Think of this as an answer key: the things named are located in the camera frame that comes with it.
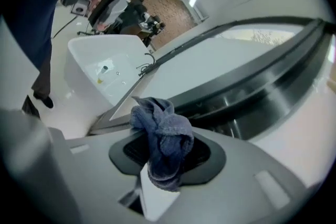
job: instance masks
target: black shoe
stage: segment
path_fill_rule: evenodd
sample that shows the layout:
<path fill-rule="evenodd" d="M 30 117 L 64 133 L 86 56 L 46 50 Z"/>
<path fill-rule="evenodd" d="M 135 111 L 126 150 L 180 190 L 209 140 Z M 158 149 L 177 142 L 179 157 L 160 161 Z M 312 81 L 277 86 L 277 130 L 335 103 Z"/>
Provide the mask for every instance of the black shoe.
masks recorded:
<path fill-rule="evenodd" d="M 37 99 L 37 100 L 41 100 L 42 103 L 47 107 L 52 109 L 54 107 L 54 103 L 52 101 L 52 99 L 50 97 L 47 97 L 45 99 L 42 99 L 40 96 L 38 96 L 36 93 L 33 94 L 33 96 Z"/>

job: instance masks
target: crumpled towel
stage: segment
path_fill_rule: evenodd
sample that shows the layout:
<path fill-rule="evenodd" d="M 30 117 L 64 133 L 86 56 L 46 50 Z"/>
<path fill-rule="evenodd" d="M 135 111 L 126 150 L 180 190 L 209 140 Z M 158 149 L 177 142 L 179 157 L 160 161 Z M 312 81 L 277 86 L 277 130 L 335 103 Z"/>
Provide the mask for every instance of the crumpled towel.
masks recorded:
<path fill-rule="evenodd" d="M 148 134 L 148 176 L 158 188 L 178 191 L 184 157 L 194 144 L 189 120 L 174 113 L 170 101 L 133 97 L 139 104 L 131 110 L 130 124 Z"/>

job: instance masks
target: gray plastic surface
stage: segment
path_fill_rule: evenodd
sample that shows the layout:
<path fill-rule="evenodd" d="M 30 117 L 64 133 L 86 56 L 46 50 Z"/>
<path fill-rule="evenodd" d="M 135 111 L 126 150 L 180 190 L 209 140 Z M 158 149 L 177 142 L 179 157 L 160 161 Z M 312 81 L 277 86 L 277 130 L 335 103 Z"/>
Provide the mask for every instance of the gray plastic surface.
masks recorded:
<path fill-rule="evenodd" d="M 182 187 L 177 200 L 157 223 L 250 223 L 271 216 L 277 211 L 254 178 L 262 170 L 267 170 L 291 198 L 287 206 L 305 196 L 306 188 L 299 179 L 256 146 L 208 130 L 194 128 L 194 132 L 224 149 L 226 165 L 208 184 Z M 120 173 L 108 157 L 112 144 L 134 133 L 128 129 L 69 141 L 61 134 L 55 137 L 59 163 L 66 169 L 75 197 L 79 204 L 88 206 L 84 223 L 150 223 L 118 203 L 134 189 L 136 177 Z M 69 148 L 83 145 L 87 149 L 71 160 Z"/>
<path fill-rule="evenodd" d="M 66 141 L 59 130 L 48 132 L 41 121 L 20 111 L 1 111 L 0 116 L 7 170 L 56 223 L 151 223 L 118 202 L 134 190 L 136 176 L 119 172 L 108 155 L 111 145 L 135 130 Z M 283 222 L 311 195 L 293 173 L 256 146 L 208 130 L 194 132 L 223 148 L 226 165 L 209 183 L 182 187 L 156 223 Z M 290 197 L 280 210 L 255 179 L 264 170 Z"/>

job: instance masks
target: dark blue sleeve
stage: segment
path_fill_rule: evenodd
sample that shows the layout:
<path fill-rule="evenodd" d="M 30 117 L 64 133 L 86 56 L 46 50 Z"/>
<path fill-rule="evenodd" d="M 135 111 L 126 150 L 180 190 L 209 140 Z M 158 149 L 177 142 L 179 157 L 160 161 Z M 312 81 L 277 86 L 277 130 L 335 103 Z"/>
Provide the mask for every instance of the dark blue sleeve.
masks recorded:
<path fill-rule="evenodd" d="M 4 0 L 3 15 L 14 38 L 39 69 L 51 46 L 51 26 L 58 0 Z"/>

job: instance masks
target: white sink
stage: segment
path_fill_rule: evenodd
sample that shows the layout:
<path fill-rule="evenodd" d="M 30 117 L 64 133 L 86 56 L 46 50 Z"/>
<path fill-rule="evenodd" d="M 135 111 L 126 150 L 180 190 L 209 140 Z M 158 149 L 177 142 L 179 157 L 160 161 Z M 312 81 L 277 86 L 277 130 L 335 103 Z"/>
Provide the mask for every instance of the white sink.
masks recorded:
<path fill-rule="evenodd" d="M 152 63 L 137 36 L 97 35 L 72 39 L 68 44 L 65 81 L 95 115 L 113 108 L 139 80 L 140 68 Z M 103 83 L 98 74 L 108 70 Z"/>

